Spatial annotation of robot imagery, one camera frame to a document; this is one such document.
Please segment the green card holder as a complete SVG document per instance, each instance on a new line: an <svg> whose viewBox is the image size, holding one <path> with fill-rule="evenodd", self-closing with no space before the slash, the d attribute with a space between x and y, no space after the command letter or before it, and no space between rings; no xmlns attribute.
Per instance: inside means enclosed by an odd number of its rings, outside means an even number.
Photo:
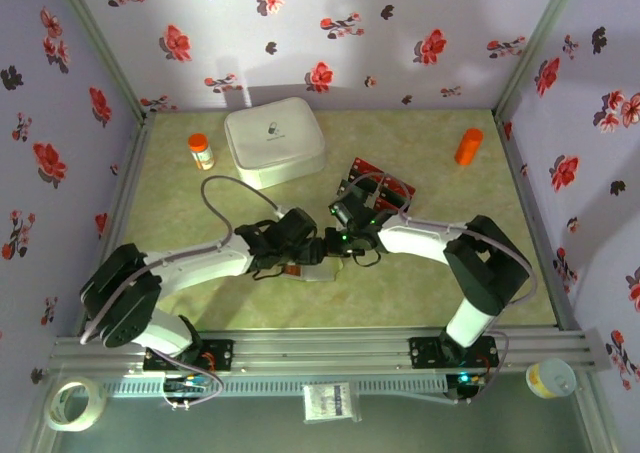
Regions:
<svg viewBox="0 0 640 453"><path fill-rule="evenodd" d="M332 282L343 269L343 261L339 257L326 257L316 265L300 267L300 279L305 282Z"/></svg>

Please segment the black VIP card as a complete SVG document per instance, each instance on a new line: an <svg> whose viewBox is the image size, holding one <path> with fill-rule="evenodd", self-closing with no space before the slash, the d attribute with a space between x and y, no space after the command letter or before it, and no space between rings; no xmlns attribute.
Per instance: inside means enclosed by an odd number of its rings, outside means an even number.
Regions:
<svg viewBox="0 0 640 453"><path fill-rule="evenodd" d="M363 173L354 168L350 169L347 181L362 189L377 187L376 177L373 173Z"/></svg>
<svg viewBox="0 0 640 453"><path fill-rule="evenodd" d="M396 209L401 208L407 201L404 195L395 192L387 187L382 187L379 192L378 198L384 200L386 203L392 205Z"/></svg>
<svg viewBox="0 0 640 453"><path fill-rule="evenodd" d="M353 194L358 198L364 199L366 199L369 195L369 193L366 190L362 189L360 186L354 185L346 179L343 179L338 187L337 195L344 196L345 194Z"/></svg>

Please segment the white zip case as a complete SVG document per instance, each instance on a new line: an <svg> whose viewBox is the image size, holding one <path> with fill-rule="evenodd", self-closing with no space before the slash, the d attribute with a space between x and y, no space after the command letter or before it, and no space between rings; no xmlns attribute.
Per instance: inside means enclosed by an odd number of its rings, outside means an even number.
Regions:
<svg viewBox="0 0 640 453"><path fill-rule="evenodd" d="M314 174L326 165L324 135L299 97L233 112L224 130L240 179L253 188Z"/></svg>

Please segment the orange labelled pill bottle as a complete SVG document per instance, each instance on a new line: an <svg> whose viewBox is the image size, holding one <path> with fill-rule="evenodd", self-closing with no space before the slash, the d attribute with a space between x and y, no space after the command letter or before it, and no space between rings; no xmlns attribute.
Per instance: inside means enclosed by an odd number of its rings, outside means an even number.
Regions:
<svg viewBox="0 0 640 453"><path fill-rule="evenodd" d="M206 171L214 166L215 161L209 140L203 133L190 135L188 147L199 169Z"/></svg>

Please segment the plain orange pill bottle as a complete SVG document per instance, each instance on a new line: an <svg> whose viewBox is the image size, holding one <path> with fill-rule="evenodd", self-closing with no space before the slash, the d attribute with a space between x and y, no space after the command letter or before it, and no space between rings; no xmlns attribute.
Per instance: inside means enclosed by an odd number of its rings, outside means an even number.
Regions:
<svg viewBox="0 0 640 453"><path fill-rule="evenodd" d="M461 166L470 165L484 140L484 133L478 128L469 128L460 140L454 160Z"/></svg>

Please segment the clear bag with paper label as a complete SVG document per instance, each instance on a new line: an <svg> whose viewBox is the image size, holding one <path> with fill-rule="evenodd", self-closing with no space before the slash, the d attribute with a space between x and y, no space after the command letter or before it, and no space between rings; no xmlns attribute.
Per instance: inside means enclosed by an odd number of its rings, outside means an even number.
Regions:
<svg viewBox="0 0 640 453"><path fill-rule="evenodd" d="M353 383L307 384L302 391L305 424L362 420L359 391Z"/></svg>

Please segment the yellow tub with white lid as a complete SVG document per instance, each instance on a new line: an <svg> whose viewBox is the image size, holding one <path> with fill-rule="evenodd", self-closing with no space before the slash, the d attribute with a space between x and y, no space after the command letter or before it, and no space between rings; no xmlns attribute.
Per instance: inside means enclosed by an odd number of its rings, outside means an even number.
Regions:
<svg viewBox="0 0 640 453"><path fill-rule="evenodd" d="M573 368L559 358L550 358L529 366L525 379L531 392L542 399L567 397L577 386Z"/></svg>

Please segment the clear tape roll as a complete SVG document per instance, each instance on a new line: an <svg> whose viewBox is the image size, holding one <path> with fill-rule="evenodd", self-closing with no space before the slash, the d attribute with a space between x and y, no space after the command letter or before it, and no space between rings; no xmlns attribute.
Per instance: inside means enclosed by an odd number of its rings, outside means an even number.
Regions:
<svg viewBox="0 0 640 453"><path fill-rule="evenodd" d="M107 404L104 386L85 377L68 377L55 385L45 402L44 418L54 431L81 432L92 427Z"/></svg>

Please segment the aluminium front rail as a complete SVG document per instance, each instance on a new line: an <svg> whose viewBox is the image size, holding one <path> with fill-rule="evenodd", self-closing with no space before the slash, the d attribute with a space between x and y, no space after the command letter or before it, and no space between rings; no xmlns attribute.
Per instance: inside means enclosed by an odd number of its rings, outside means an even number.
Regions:
<svg viewBox="0 0 640 453"><path fill-rule="evenodd" d="M405 375L414 371L409 340L439 333L438 328L302 328L210 331L201 337L233 342L228 372L233 376ZM611 367L604 342L593 330L503 327L493 337L496 349L507 351L502 367L505 373L524 371L552 357L563 359L576 370L600 372ZM47 369L140 375L144 357L145 350L135 344L107 349L98 342L82 346L76 338L60 338Z"/></svg>

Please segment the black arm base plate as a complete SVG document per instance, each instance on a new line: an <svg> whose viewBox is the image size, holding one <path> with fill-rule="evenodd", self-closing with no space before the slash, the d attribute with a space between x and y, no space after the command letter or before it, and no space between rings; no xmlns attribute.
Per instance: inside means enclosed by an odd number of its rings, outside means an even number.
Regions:
<svg viewBox="0 0 640 453"><path fill-rule="evenodd" d="M230 339L202 340L176 357L186 365L211 372L231 370L234 341ZM178 366L165 360L151 349L147 349L143 359L144 371L176 371Z"/></svg>
<svg viewBox="0 0 640 453"><path fill-rule="evenodd" d="M408 340L413 369L490 368L499 364L495 339L481 336L469 347L444 337L412 337Z"/></svg>

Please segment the aluminium side rail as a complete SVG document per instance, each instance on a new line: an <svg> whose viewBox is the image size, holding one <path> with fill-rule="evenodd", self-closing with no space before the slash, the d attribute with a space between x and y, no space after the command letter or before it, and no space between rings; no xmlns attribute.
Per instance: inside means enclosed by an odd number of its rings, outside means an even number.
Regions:
<svg viewBox="0 0 640 453"><path fill-rule="evenodd" d="M514 140L506 139L502 118L495 111L491 113L526 224L532 250L528 259L534 267L537 279L536 293L516 305L514 309L527 311L527 316L533 317L533 308L544 306L553 314L553 318L548 321L536 320L536 325L553 325L560 330L579 330L580 326L575 319L569 298L564 292L561 278L552 265L555 250L552 248L552 242L535 199L530 183L531 175L524 176L520 172L525 161Z"/></svg>
<svg viewBox="0 0 640 453"><path fill-rule="evenodd" d="M149 271L149 258L133 244L124 244L124 234L144 164L154 120L143 121L129 141L116 187L114 202L102 235L98 260L80 288L82 319L78 341L93 340L109 348L144 343L152 324L159 279Z"/></svg>

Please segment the aluminium frame post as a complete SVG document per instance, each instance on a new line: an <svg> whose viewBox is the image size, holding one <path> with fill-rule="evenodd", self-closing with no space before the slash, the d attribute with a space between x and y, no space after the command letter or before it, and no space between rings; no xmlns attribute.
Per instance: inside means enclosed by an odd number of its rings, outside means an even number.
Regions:
<svg viewBox="0 0 640 453"><path fill-rule="evenodd" d="M525 72L532 64L535 55L542 49L548 40L555 24L562 15L569 0L549 0L540 19L538 20L532 35L527 40L522 56L518 60L515 70L509 77L496 106L492 109L495 119L498 119L505 112L509 99L518 88Z"/></svg>
<svg viewBox="0 0 640 453"><path fill-rule="evenodd" d="M129 109L134 114L137 123L143 125L147 114L143 112L142 107L135 96L124 70L119 65L116 56L109 46L102 29L99 27L94 15L88 7L85 0L66 0L70 8L81 23L86 32L91 45L93 46L97 56L101 60L103 66L117 85L119 92L123 95L129 105Z"/></svg>

